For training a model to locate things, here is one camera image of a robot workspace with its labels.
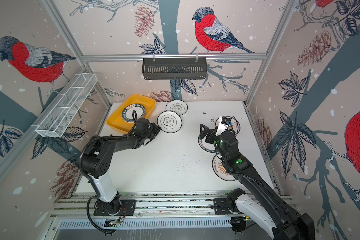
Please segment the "black cable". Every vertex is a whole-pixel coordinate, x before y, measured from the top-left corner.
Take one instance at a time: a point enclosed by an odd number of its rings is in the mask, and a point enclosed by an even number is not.
[[[106,235],[107,235],[107,234],[112,235],[114,232],[117,231],[117,229],[116,229],[116,230],[106,230],[106,229],[103,229],[103,228],[97,226],[96,223],[92,220],[91,215],[89,214],[89,203],[91,202],[92,199],[96,199],[96,197],[91,196],[91,197],[88,199],[88,202],[87,202],[87,217],[88,217],[89,222],[90,222],[90,223],[92,224],[92,226],[94,226],[97,230],[105,233]]]

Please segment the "wall shelf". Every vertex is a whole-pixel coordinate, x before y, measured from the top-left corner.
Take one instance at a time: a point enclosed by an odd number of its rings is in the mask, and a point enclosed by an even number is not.
[[[58,103],[36,132],[42,137],[61,137],[96,83],[95,74],[78,74],[72,86],[65,93],[58,94]]]

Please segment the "bird tail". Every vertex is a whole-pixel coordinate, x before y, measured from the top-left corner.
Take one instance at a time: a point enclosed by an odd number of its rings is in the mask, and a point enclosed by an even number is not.
[[[242,50],[246,51],[247,53],[255,53],[255,52],[253,52],[253,51],[251,51],[251,50],[249,50],[249,49],[245,48],[245,47],[243,46],[243,44],[242,44],[242,43],[240,43],[240,42],[239,42],[239,44],[238,44],[236,47],[238,47],[238,48],[240,48],[240,49],[242,49]]]

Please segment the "metal grating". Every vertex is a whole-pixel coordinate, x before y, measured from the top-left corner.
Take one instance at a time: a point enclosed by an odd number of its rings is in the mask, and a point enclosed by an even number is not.
[[[104,227],[106,218],[94,219],[98,226],[105,229],[152,229],[152,228],[217,228],[232,227],[230,217],[182,217],[182,218],[126,218],[116,227]],[[88,219],[62,219],[58,229],[93,229]]]
[[[65,93],[58,94],[61,98],[40,123],[36,132],[42,137],[61,137],[96,83],[95,74],[79,74]]]

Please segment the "plate with black rim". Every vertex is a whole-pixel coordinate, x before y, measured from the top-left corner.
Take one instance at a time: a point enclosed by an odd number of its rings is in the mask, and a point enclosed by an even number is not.
[[[174,133],[181,128],[182,121],[177,113],[172,111],[165,111],[160,113],[160,115],[157,117],[157,124],[164,132]]]
[[[165,109],[177,113],[180,116],[188,110],[188,105],[184,101],[173,100],[167,103]]]

